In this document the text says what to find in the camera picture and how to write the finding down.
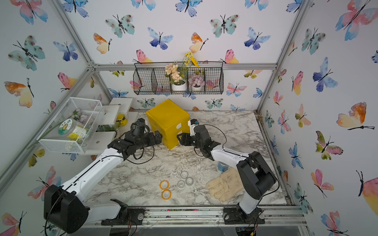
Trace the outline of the yellow drawer cabinet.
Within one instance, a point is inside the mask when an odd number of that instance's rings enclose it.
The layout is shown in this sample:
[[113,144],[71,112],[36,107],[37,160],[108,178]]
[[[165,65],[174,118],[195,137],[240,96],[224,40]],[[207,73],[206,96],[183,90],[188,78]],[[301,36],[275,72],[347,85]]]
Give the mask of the yellow drawer cabinet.
[[170,99],[146,112],[152,131],[159,131],[162,143],[169,149],[179,144],[178,134],[189,133],[190,114]]

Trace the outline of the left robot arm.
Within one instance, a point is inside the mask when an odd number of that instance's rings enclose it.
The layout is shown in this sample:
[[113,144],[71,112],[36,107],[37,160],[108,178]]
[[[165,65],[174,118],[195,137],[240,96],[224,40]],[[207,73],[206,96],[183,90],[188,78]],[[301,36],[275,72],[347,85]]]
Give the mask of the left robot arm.
[[113,168],[127,161],[138,150],[162,143],[159,131],[151,132],[144,119],[131,124],[130,131],[113,140],[97,159],[83,171],[63,183],[50,185],[45,192],[45,224],[52,224],[67,234],[83,225],[102,221],[107,225],[133,223],[127,204],[111,199],[109,204],[86,206],[84,200],[90,191]]

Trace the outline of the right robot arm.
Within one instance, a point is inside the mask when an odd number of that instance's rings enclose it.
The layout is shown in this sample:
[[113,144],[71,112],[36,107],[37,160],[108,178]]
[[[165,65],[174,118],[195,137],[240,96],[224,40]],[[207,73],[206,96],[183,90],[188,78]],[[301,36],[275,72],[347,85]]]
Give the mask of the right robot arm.
[[246,191],[239,202],[239,207],[245,214],[252,213],[267,191],[278,182],[276,176],[259,152],[248,154],[227,148],[212,140],[206,127],[206,124],[191,124],[190,132],[178,134],[177,139],[183,146],[199,149],[205,158],[224,163],[237,170],[237,176],[241,178]]

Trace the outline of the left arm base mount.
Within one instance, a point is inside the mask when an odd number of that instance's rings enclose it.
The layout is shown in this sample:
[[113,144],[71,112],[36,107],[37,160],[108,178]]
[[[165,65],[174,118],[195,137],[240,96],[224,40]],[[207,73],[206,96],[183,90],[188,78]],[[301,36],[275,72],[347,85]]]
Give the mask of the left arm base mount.
[[118,226],[132,223],[136,226],[142,225],[146,213],[144,208],[133,208],[117,199],[110,199],[110,201],[116,203],[121,208],[113,218],[102,220],[102,226]]

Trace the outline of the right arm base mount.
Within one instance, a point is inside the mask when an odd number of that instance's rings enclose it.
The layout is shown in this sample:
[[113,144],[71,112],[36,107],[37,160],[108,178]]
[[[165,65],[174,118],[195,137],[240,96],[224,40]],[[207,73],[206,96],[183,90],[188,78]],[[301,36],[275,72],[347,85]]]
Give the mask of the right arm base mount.
[[245,213],[239,204],[236,207],[225,207],[223,209],[223,219],[226,225],[236,224],[264,224],[265,220],[262,218],[263,210],[260,208],[254,209],[251,213]]

